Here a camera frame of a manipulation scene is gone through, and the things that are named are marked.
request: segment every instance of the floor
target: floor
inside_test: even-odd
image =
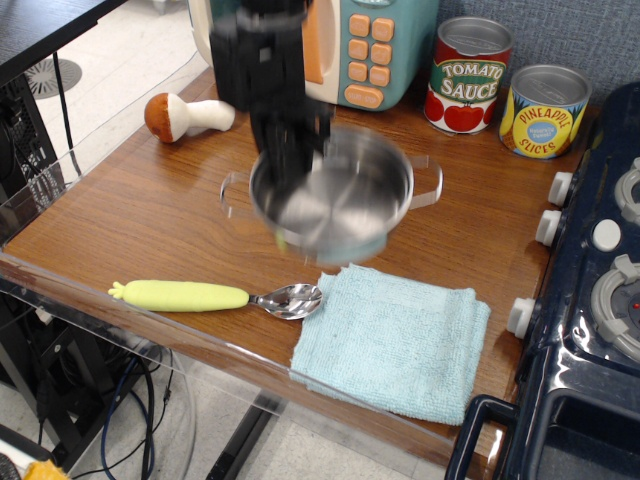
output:
[[[82,69],[80,82],[65,96],[73,142],[88,146],[93,159],[103,157],[143,125],[142,112],[153,94],[177,93],[208,68],[196,51],[185,2],[171,1],[162,9],[157,7],[150,0],[129,0],[59,52],[60,59],[73,61]],[[54,148],[61,155],[68,148],[60,98],[38,100],[38,107]],[[86,172],[90,167],[83,165],[82,169]],[[204,480],[259,392],[252,385],[186,358],[181,358],[178,370],[186,375],[173,376],[166,415],[154,435],[152,478]],[[153,378],[156,405],[161,405],[170,369],[159,368]],[[144,382],[138,382],[135,390],[146,398]],[[192,408],[197,419],[195,447],[183,475],[185,459],[190,457],[189,440],[194,435],[189,429]],[[275,418],[239,478],[435,480],[444,476],[440,467],[298,405],[286,405]],[[0,423],[37,438],[33,414],[17,393],[5,387],[0,388]],[[144,420],[129,396],[109,426],[108,462],[112,464],[126,455],[143,434]],[[51,447],[46,435],[43,444]],[[114,468],[113,476],[139,478],[140,452]],[[70,476],[99,468],[98,436]],[[105,474],[83,478],[102,479]]]

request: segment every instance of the tomato illustration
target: tomato illustration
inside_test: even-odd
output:
[[[454,132],[468,132],[482,121],[484,110],[465,105],[464,107],[449,107],[444,112],[444,121]]]
[[[487,108],[487,110],[484,112],[484,117],[482,118],[482,121],[484,123],[489,123],[491,121],[491,118],[493,117],[493,111],[496,109],[496,102],[493,102],[491,105],[489,105],[489,108]]]
[[[431,90],[427,93],[427,104],[424,113],[432,122],[437,122],[444,115],[444,105]]]

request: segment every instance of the wooden countertop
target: wooden countertop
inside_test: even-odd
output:
[[[425,92],[426,82],[418,84],[400,105],[381,113],[337,109],[336,125],[377,130],[409,156],[429,154],[444,171],[440,201],[409,211],[387,248],[363,265],[442,287],[474,288],[492,309],[474,395],[511,400],[521,341],[506,331],[509,312],[516,297],[536,296],[549,258],[549,250],[534,239],[543,211],[554,208],[547,193],[556,172],[574,171],[597,112],[588,110],[569,154],[539,161],[500,142],[502,100],[490,128],[449,136],[424,118]],[[213,73],[202,74],[181,97],[216,98]],[[252,307],[161,317],[106,295],[115,280],[202,281],[265,293],[290,283],[315,283],[322,271],[337,272],[281,253],[257,219],[225,218],[220,185],[229,172],[249,172],[256,156],[248,121],[229,132],[206,131],[171,145],[143,127],[6,246],[0,274],[446,464],[457,428],[361,409],[290,381],[281,366],[290,365],[300,322],[280,321]],[[420,170],[415,177],[420,193],[428,177]],[[249,208],[247,187],[231,200]],[[479,469],[493,442],[491,434],[487,437],[478,449]]]

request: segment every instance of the folded towel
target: folded towel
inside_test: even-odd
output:
[[[491,313],[473,289],[356,265],[323,273],[319,287],[323,306],[303,321],[292,379],[333,398],[462,423]]]

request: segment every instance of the toy stove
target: toy stove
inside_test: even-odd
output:
[[[537,300],[517,299],[516,404],[480,396],[447,477],[485,421],[507,426],[496,477],[640,478],[640,83],[612,93],[574,175],[559,173],[536,239],[553,250]]]

